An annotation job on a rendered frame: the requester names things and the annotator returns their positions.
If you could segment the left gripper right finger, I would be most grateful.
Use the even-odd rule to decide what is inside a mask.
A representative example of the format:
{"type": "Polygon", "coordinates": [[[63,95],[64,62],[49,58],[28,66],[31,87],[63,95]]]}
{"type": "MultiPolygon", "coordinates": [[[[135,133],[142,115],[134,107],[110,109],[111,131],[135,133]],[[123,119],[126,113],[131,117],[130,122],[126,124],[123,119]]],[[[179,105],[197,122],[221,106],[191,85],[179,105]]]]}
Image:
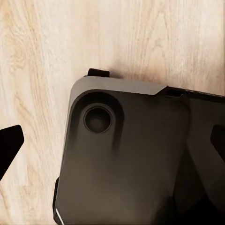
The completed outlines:
{"type": "Polygon", "coordinates": [[[225,162],[225,127],[217,124],[214,125],[210,141],[225,162]]]}

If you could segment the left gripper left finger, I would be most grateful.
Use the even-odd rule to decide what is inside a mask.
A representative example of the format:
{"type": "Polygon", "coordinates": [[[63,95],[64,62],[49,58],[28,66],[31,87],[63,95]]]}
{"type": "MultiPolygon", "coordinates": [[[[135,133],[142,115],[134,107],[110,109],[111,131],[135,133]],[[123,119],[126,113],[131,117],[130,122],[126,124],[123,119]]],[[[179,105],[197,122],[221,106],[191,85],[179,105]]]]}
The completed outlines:
{"type": "Polygon", "coordinates": [[[0,180],[24,143],[21,125],[0,130],[0,180]]]}

